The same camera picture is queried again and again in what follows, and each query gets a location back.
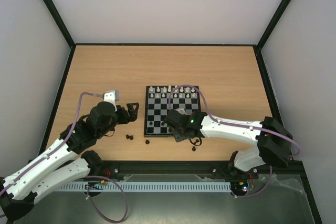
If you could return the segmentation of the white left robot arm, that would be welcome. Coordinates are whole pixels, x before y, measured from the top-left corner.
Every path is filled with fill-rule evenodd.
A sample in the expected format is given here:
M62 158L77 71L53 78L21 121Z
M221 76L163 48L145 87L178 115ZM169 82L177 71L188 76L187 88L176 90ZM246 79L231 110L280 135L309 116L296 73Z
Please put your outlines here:
M99 102L88 115L69 125L54 143L18 172L1 181L1 209L9 221L28 214L55 189L86 176L97 176L103 161L95 151L98 139L114 132L118 124L134 122L138 103L126 107Z

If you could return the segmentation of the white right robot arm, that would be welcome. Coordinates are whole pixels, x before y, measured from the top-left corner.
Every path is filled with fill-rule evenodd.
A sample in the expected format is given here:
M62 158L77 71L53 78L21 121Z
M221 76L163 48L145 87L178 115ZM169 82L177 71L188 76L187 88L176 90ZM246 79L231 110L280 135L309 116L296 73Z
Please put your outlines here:
M234 151L224 168L226 176L239 178L258 166L288 166L292 135L274 118L262 121L238 121L215 117L201 111L186 114L184 109L169 110L163 124L172 131L176 142L193 138L225 138L251 145Z

